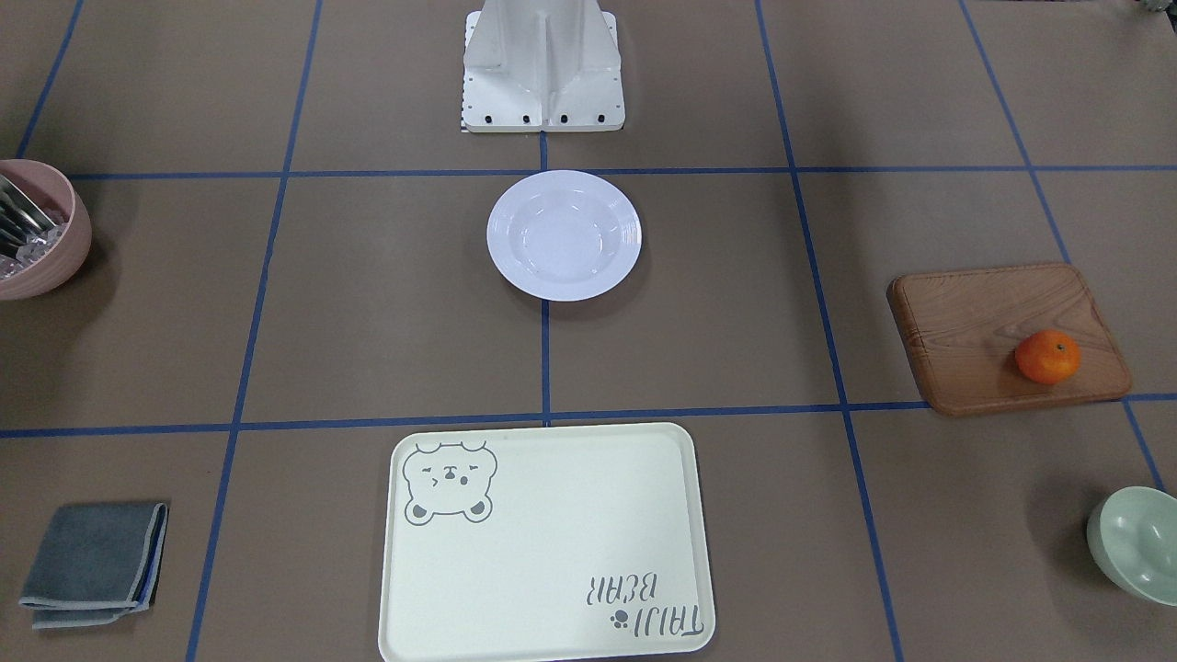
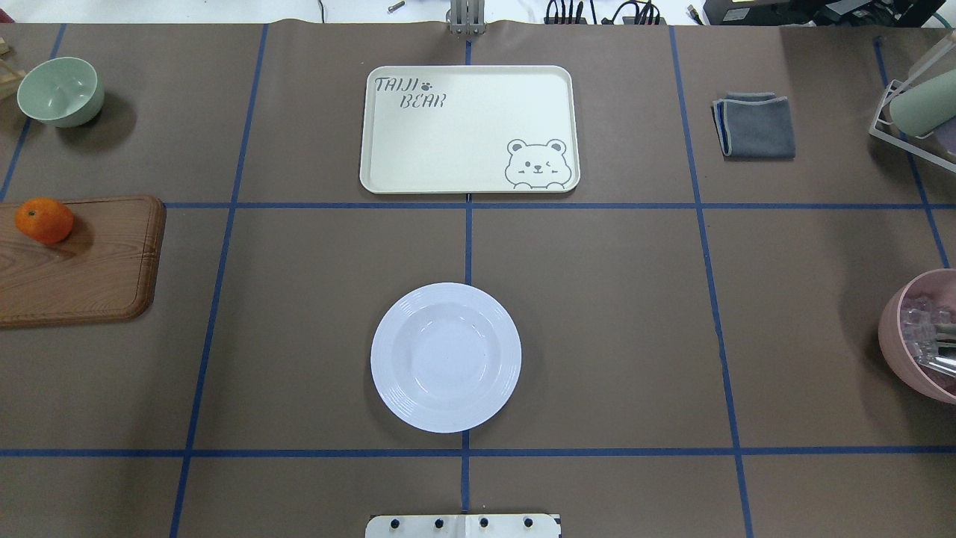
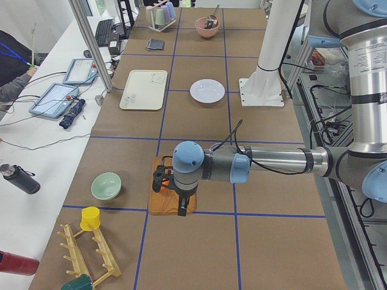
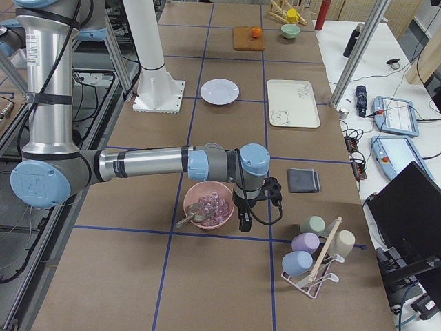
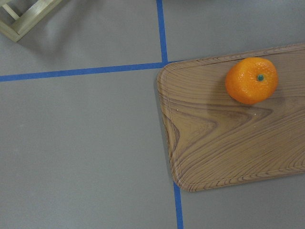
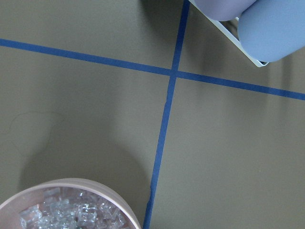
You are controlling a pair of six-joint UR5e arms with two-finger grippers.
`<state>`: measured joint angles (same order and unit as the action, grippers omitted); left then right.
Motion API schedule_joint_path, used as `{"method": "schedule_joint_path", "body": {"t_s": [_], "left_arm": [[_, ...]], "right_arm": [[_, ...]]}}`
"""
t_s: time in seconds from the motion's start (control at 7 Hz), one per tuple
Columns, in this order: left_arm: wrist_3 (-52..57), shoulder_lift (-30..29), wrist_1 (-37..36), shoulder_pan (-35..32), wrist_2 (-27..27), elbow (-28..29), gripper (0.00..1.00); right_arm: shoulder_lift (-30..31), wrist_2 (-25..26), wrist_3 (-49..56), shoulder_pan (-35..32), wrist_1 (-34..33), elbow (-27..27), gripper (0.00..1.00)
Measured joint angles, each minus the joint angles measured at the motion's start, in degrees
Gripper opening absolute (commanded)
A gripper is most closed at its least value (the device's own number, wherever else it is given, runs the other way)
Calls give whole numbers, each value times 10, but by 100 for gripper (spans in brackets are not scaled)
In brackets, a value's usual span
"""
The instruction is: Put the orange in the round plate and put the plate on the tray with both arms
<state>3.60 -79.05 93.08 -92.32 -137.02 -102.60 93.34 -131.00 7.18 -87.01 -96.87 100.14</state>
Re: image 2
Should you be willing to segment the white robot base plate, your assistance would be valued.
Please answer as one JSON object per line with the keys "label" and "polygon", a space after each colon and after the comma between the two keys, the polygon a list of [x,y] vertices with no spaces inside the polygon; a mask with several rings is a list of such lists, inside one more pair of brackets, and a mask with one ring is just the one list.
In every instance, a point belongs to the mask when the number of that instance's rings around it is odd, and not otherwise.
{"label": "white robot base plate", "polygon": [[365,537],[561,537],[559,515],[546,513],[380,515]]}

